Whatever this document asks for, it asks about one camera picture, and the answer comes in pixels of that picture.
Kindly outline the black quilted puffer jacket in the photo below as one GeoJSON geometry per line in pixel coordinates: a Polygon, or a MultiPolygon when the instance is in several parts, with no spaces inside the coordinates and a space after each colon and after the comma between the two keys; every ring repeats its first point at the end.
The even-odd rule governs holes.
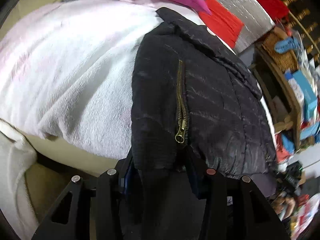
{"type": "Polygon", "coordinates": [[[213,168],[225,177],[263,177],[276,150],[257,81],[206,29],[168,8],[147,33],[132,76],[131,152],[142,184],[142,239],[162,239],[167,200],[180,172],[196,195],[197,177],[213,168]]]}

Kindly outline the cream fleece blanket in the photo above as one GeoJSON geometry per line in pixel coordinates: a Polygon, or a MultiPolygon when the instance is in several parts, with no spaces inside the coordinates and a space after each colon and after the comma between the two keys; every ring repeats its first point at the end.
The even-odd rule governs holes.
{"type": "Polygon", "coordinates": [[[1,211],[20,239],[32,239],[39,226],[25,182],[36,159],[25,136],[1,121],[1,211]]]}

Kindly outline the white fleece blanket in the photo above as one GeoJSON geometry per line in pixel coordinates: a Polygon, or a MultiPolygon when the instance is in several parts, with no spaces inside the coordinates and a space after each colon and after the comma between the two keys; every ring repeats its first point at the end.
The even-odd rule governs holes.
{"type": "Polygon", "coordinates": [[[125,157],[131,151],[135,60],[144,36],[162,22],[160,8],[213,35],[180,6],[79,0],[25,16],[1,40],[1,119],[98,156],[125,157]]]}

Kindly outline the light blue box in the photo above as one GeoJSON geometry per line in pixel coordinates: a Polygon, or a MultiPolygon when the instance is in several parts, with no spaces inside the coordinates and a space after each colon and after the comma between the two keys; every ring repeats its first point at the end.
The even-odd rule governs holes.
{"type": "Polygon", "coordinates": [[[293,78],[299,84],[304,95],[304,119],[314,124],[316,122],[317,97],[313,92],[310,83],[303,73],[298,70],[293,73],[293,78]]]}

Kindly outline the wooden shelf unit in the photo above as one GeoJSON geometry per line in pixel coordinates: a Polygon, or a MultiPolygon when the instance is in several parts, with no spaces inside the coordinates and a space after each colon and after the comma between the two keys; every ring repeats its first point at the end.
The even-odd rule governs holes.
{"type": "Polygon", "coordinates": [[[289,131],[295,149],[300,148],[302,108],[293,89],[285,77],[287,70],[298,69],[297,58],[292,50],[283,54],[274,50],[274,45],[287,38],[279,27],[254,44],[254,60],[250,70],[263,91],[263,96],[271,112],[276,133],[289,131]]]}

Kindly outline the light blue cloth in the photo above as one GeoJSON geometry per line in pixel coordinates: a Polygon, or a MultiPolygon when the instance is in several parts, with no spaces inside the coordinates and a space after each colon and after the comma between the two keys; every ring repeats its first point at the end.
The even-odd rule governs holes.
{"type": "Polygon", "coordinates": [[[274,45],[274,51],[283,54],[288,52],[289,50],[300,50],[301,45],[297,38],[291,36],[284,40],[278,41],[274,45]]]}

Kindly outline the red pillow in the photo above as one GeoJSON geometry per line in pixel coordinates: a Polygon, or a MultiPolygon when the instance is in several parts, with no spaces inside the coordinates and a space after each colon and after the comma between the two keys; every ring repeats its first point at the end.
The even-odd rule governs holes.
{"type": "Polygon", "coordinates": [[[200,19],[230,48],[234,48],[244,23],[217,0],[204,0],[210,14],[200,12],[200,19]]]}

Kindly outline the silver foil insulation headboard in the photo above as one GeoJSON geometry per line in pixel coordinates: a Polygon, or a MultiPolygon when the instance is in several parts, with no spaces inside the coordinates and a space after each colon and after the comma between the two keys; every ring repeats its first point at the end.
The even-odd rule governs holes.
{"type": "Polygon", "coordinates": [[[274,21],[257,0],[217,0],[239,18],[244,27],[235,43],[234,51],[242,53],[274,27],[274,21]]]}

